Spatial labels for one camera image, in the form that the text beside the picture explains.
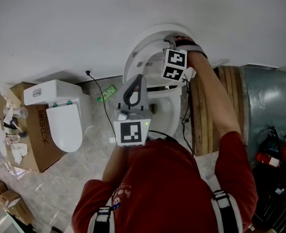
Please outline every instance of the black wire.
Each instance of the black wire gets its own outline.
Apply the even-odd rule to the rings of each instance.
[[[186,142],[187,146],[190,148],[192,155],[194,155],[193,149],[192,149],[191,145],[188,143],[188,141],[186,140],[186,137],[185,137],[185,124],[188,123],[188,122],[189,122],[189,119],[190,119],[190,115],[188,116],[188,118],[186,118],[187,113],[188,113],[188,110],[189,110],[189,108],[190,108],[190,101],[189,101],[189,86],[188,86],[189,81],[188,81],[187,79],[183,79],[183,80],[186,81],[186,88],[187,88],[187,94],[188,94],[188,98],[187,98],[187,100],[188,100],[188,106],[187,106],[186,113],[185,113],[185,115],[184,115],[184,117],[183,117],[183,120],[182,120],[183,137],[184,137],[184,141]]]
[[[162,133],[162,132],[157,131],[157,130],[149,130],[149,132],[154,132],[154,133],[158,133],[158,134],[165,135],[166,137],[169,137],[169,138],[173,138],[172,136],[169,136],[168,134]]]
[[[105,100],[104,100],[104,96],[103,96],[103,93],[102,93],[102,89],[101,89],[100,85],[96,82],[96,80],[90,75],[90,71],[86,71],[85,73],[86,73],[91,79],[93,79],[93,80],[95,81],[95,83],[98,85],[98,87],[99,87],[99,89],[100,89],[100,92],[101,92],[101,95],[102,95],[102,98],[103,98],[104,110],[105,110],[107,119],[108,119],[108,121],[109,121],[109,123],[110,123],[110,126],[112,126],[112,129],[113,129],[113,132],[114,132],[114,136],[115,136],[115,141],[116,141],[116,143],[117,143],[116,133],[115,133],[113,124],[112,124],[112,122],[110,121],[109,116],[108,116],[107,111],[106,111]]]

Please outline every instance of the smart toilet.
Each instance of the smart toilet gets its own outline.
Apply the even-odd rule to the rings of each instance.
[[[165,42],[164,38],[172,33],[190,36],[186,29],[174,24],[156,25],[140,34],[129,50],[123,72],[123,83],[137,74],[145,76],[149,105],[152,104],[155,107],[150,130],[169,136],[173,136],[178,127],[181,113],[181,87],[186,85],[186,82],[161,78],[165,58],[163,49],[169,48],[169,43]],[[148,136],[151,139],[165,138],[164,135],[153,132],[149,132]]]
[[[24,104],[48,104],[52,139],[65,152],[76,151],[93,125],[91,98],[74,84],[51,80],[32,86],[24,90]]]

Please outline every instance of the tiled floor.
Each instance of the tiled floor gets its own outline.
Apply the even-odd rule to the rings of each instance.
[[[122,78],[102,80],[99,84],[103,90],[112,84],[118,90],[122,86]],[[51,226],[64,230],[70,225],[72,213],[84,184],[90,179],[101,179],[114,147],[109,141],[113,137],[113,132],[103,104],[96,100],[100,96],[98,87],[95,82],[83,84],[81,87],[84,93],[91,96],[94,126],[86,133],[83,145],[78,151],[66,154],[41,174],[8,171],[4,159],[0,158],[0,180],[23,197],[35,217],[33,226],[38,232],[47,233]],[[113,118],[116,107],[114,97],[105,101],[110,118]],[[181,101],[181,116],[184,116],[187,109],[186,89],[183,89]],[[191,144],[190,122],[185,127],[185,135]],[[187,148],[183,139],[181,120],[174,138]],[[214,172],[217,156],[218,152],[196,157],[202,175]]]

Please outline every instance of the person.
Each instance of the person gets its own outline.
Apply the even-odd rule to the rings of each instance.
[[[193,42],[175,37],[176,45]],[[257,193],[234,108],[207,58],[188,52],[220,135],[215,175],[240,210],[243,232],[251,224]],[[75,233],[88,232],[92,216],[112,198],[115,232],[218,232],[212,191],[192,154],[180,144],[153,140],[144,146],[116,146],[102,180],[88,181],[73,213]]]

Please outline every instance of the green object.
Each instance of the green object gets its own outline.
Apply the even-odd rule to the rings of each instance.
[[[108,87],[106,90],[103,91],[104,100],[113,95],[115,92],[117,92],[117,90],[114,88],[113,85]],[[97,98],[97,101],[103,101],[103,97],[101,96],[100,98]]]

